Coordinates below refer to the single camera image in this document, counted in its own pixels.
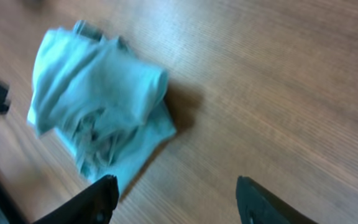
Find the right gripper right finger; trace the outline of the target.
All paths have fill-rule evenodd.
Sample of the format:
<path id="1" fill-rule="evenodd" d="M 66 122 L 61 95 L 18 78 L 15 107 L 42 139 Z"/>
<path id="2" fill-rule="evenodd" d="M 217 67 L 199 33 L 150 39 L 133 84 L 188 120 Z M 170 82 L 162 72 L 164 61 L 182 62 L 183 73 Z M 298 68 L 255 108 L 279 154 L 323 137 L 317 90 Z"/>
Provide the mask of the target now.
<path id="1" fill-rule="evenodd" d="M 236 200 L 242 224 L 316 224 L 250 177 L 238 177 Z"/>

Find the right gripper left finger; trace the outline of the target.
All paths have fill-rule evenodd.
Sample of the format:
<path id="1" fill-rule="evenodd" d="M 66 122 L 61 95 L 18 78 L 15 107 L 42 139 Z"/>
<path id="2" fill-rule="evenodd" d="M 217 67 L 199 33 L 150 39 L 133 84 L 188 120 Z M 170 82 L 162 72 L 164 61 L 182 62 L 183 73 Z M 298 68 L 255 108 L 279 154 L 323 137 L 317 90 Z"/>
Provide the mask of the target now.
<path id="1" fill-rule="evenodd" d="M 109 223 L 118 201 L 117 177 L 106 175 L 34 224 Z"/>

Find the light blue t-shirt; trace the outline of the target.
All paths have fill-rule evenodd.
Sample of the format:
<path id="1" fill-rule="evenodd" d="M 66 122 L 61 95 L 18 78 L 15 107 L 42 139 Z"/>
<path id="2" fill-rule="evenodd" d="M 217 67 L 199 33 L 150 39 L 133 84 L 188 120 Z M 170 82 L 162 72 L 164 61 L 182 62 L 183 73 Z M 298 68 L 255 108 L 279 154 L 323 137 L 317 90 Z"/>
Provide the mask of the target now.
<path id="1" fill-rule="evenodd" d="M 176 133 L 164 102 L 167 71 L 85 21 L 46 31 L 32 81 L 28 123 L 38 136 L 54 130 L 90 182 L 114 175 L 125 191 Z"/>

